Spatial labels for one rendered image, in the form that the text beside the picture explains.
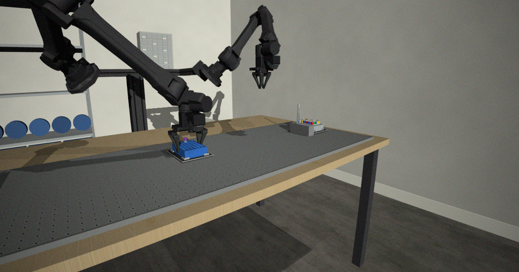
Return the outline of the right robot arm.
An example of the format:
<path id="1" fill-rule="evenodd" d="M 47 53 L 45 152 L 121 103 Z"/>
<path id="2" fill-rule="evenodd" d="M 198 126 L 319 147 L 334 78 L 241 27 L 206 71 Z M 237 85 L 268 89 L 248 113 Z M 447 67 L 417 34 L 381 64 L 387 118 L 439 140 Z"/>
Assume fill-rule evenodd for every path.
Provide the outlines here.
<path id="1" fill-rule="evenodd" d="M 44 42 L 40 60 L 56 71 L 62 71 L 71 90 L 94 74 L 92 65 L 76 61 L 76 48 L 63 37 L 62 28 L 70 25 L 86 32 L 120 58 L 157 90 L 172 106 L 178 106 L 179 126 L 202 131 L 205 114 L 212 109 L 212 99 L 203 93 L 189 90 L 183 78 L 171 74 L 113 28 L 92 8 L 94 0 L 27 0 Z M 80 7 L 69 13 L 80 3 Z M 62 27 L 62 28 L 61 28 Z M 190 112 L 193 111 L 193 112 Z"/>

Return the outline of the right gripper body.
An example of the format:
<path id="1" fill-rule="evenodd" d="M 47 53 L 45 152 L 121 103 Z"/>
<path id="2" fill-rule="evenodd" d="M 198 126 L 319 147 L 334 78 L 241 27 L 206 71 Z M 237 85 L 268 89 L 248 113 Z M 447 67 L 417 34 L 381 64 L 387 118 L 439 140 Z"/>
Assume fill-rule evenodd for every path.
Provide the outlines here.
<path id="1" fill-rule="evenodd" d="M 187 111 L 179 111 L 179 112 L 186 113 Z M 195 132 L 195 131 L 192 130 L 192 128 L 190 126 L 189 127 L 180 127 L 179 124 L 171 125 L 171 128 L 173 130 L 167 131 L 171 135 L 176 135 L 177 132 L 181 132 L 181 131 L 189 131 L 189 133 Z M 203 128 L 202 131 L 208 131 L 208 129 Z"/>

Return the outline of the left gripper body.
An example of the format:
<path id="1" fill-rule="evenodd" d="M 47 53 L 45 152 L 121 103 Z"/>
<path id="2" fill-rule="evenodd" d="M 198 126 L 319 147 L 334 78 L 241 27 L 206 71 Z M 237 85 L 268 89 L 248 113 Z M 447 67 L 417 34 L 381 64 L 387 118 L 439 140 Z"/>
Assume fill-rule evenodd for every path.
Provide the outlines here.
<path id="1" fill-rule="evenodd" d="M 256 56 L 256 57 L 259 57 L 259 56 Z M 255 67 L 249 68 L 249 71 L 255 70 L 255 72 L 252 72 L 252 74 L 261 74 L 261 73 L 271 74 L 271 72 L 268 72 L 268 71 L 273 71 L 273 69 L 271 69 L 271 68 L 256 67 L 256 57 L 255 57 Z"/>

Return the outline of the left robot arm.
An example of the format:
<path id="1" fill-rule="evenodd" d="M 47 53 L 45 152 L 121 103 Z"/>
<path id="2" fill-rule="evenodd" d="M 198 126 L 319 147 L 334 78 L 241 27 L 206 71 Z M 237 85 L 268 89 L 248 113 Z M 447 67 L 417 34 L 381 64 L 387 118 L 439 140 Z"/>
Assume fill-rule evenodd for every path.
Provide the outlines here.
<path id="1" fill-rule="evenodd" d="M 260 14 L 260 15 L 259 15 Z M 280 65 L 280 56 L 274 56 L 279 53 L 280 44 L 274 32 L 274 19 L 266 6 L 261 5 L 258 11 L 249 17 L 248 25 L 241 32 L 232 46 L 228 46 L 219 54 L 215 64 L 209 67 L 205 64 L 204 68 L 219 84 L 222 82 L 219 78 L 223 75 L 225 70 L 233 71 L 239 64 L 241 58 L 240 53 L 248 42 L 251 35 L 254 33 L 258 25 L 262 25 L 261 38 L 258 40 L 261 44 L 255 46 L 256 67 L 277 69 Z"/>

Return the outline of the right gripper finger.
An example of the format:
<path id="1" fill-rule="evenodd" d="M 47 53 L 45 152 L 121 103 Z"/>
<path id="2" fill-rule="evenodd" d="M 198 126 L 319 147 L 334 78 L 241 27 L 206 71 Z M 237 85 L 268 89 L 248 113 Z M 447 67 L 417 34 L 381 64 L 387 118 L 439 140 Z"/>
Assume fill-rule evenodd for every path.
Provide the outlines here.
<path id="1" fill-rule="evenodd" d="M 199 144 L 203 144 L 203 141 L 206 137 L 206 134 L 208 133 L 208 131 L 202 131 L 202 132 L 196 132 L 196 135 L 197 135 L 197 142 Z M 201 137 L 201 138 L 200 138 Z"/>
<path id="2" fill-rule="evenodd" d="M 170 133 L 167 133 L 167 134 L 169 135 L 169 137 L 173 141 L 177 153 L 179 153 L 180 135 L 171 135 Z"/>

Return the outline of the blue tube carrier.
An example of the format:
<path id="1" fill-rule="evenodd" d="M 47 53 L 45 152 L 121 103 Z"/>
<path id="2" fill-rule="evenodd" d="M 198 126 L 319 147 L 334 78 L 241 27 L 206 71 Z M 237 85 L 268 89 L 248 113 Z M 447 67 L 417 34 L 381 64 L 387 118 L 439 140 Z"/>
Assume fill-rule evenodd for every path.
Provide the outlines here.
<path id="1" fill-rule="evenodd" d="M 190 147 L 190 148 L 189 148 Z M 207 153 L 206 146 L 199 144 L 197 141 L 189 140 L 186 143 L 180 141 L 179 153 L 177 153 L 174 143 L 172 144 L 172 150 L 179 154 L 180 157 L 193 158 L 203 156 Z"/>

